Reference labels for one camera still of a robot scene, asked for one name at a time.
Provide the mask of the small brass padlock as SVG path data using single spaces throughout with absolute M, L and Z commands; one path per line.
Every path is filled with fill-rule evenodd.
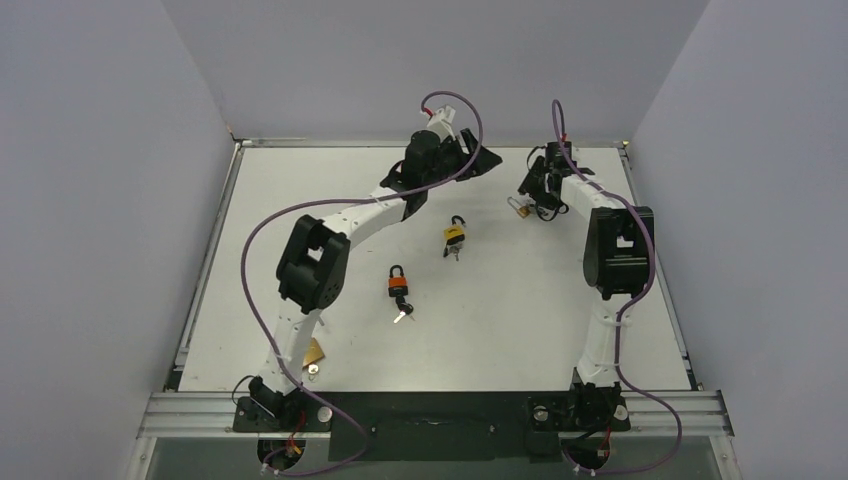
M 516 214 L 521 218 L 527 218 L 533 213 L 534 204 L 531 200 L 528 200 L 525 197 L 513 197 L 509 196 L 507 198 L 507 204 L 516 212 Z

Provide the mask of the yellow padlock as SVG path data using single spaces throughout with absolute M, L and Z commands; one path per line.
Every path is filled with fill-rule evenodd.
M 463 217 L 453 215 L 451 217 L 451 225 L 443 232 L 446 245 L 455 245 L 465 241 L 465 226 L 466 222 Z

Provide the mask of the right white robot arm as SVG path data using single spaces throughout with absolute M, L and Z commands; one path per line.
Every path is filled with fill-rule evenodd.
M 592 306 L 586 340 L 564 400 L 565 420 L 578 431 L 626 431 L 629 412 L 618 372 L 628 309 L 655 276 L 653 212 L 605 189 L 571 156 L 568 142 L 534 147 L 517 192 L 517 211 L 543 221 L 575 213 L 587 223 L 583 276 Z

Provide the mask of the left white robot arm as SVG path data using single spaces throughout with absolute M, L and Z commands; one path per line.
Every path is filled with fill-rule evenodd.
M 286 340 L 279 342 L 255 303 L 248 304 L 269 342 L 271 365 L 248 386 L 265 423 L 275 430 L 294 428 L 308 406 L 328 404 L 303 385 L 302 362 L 323 311 L 341 293 L 351 251 L 415 214 L 429 190 L 484 175 L 501 162 L 468 129 L 445 136 L 421 130 L 412 134 L 403 158 L 368 197 L 342 199 L 343 208 L 335 214 L 304 215 L 295 222 L 275 270 L 281 300 L 296 304 L 301 313 L 291 322 Z

